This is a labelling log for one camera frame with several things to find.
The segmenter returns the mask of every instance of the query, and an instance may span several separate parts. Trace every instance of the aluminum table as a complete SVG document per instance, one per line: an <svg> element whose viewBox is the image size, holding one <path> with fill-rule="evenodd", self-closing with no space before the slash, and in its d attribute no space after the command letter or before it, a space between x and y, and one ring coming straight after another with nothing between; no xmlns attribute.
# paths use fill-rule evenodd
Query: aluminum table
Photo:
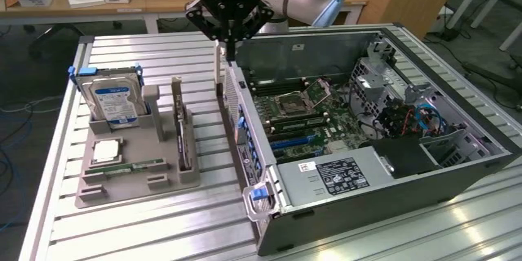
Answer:
<svg viewBox="0 0 522 261"><path fill-rule="evenodd" d="M522 126L405 28L389 25L389 29L522 145ZM521 161L443 204L278 255L259 257L218 110L214 43L199 32L96 37L83 41L75 66L104 68L139 62L146 84L160 85L162 111L172 107L168 78L183 77L183 99L194 112L196 127L202 185L86 209L75 207L90 110L68 83L20 260L334 261L490 257L513 260L522 257ZM426 81L405 57L398 56L397 66L414 83Z"/></svg>

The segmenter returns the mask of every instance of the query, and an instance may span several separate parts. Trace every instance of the motherboard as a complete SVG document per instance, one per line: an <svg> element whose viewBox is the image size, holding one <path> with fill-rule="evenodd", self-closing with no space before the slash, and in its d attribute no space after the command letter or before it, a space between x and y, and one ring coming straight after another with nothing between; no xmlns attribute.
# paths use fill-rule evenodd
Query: motherboard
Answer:
<svg viewBox="0 0 522 261"><path fill-rule="evenodd" d="M319 78L300 80L303 90L274 85L254 95L256 111L278 163L312 158L359 148L369 141L359 120L336 88Z"/></svg>

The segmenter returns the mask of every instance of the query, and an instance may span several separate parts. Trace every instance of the label sticker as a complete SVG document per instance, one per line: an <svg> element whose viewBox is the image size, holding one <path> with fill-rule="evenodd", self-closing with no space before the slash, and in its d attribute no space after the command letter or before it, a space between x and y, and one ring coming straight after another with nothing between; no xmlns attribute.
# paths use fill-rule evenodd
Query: label sticker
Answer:
<svg viewBox="0 0 522 261"><path fill-rule="evenodd" d="M282 129L283 129L283 130L287 130L287 129L290 129L290 128L302 128L303 126L306 126L306 124L298 123L296 125L287 125L287 126L284 126Z"/></svg>
<svg viewBox="0 0 522 261"><path fill-rule="evenodd" d="M324 118L320 117L319 119L311 119L307 121L307 125L315 125L318 123L322 123L324 121Z"/></svg>
<svg viewBox="0 0 522 261"><path fill-rule="evenodd" d="M316 165L326 189L331 195L370 186L354 158Z"/></svg>
<svg viewBox="0 0 522 261"><path fill-rule="evenodd" d="M300 172L316 170L316 168L315 168L315 161L299 163L298 167L299 167Z"/></svg>
<svg viewBox="0 0 522 261"><path fill-rule="evenodd" d="M95 93L107 121L128 123L136 120L136 109L128 100L131 95L128 87L98 89Z"/></svg>
<svg viewBox="0 0 522 261"><path fill-rule="evenodd" d="M140 12L142 9L119 9L118 12Z"/></svg>
<svg viewBox="0 0 522 261"><path fill-rule="evenodd" d="M294 44L292 45L292 51L304 50L304 44Z"/></svg>

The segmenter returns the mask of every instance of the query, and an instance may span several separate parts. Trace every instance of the red cable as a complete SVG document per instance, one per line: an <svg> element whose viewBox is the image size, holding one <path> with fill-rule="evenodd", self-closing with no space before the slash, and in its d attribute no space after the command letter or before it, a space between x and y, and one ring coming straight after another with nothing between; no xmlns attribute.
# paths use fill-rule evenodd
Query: red cable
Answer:
<svg viewBox="0 0 522 261"><path fill-rule="evenodd" d="M405 125L403 125L403 127L402 127L402 134L401 134L401 136L402 136L402 135L405 134L405 132L406 132L407 118L410 117L411 110L413 110L413 109L410 109L409 112L407 112L407 114L406 114Z"/></svg>

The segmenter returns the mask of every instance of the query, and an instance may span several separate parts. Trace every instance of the barcode sticker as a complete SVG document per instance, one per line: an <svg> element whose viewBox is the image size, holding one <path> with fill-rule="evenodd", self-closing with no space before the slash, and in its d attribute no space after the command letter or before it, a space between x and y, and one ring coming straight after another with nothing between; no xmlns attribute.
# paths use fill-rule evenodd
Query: barcode sticker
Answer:
<svg viewBox="0 0 522 261"><path fill-rule="evenodd" d="M316 170L315 161L299 163L298 166L299 166L300 172Z"/></svg>

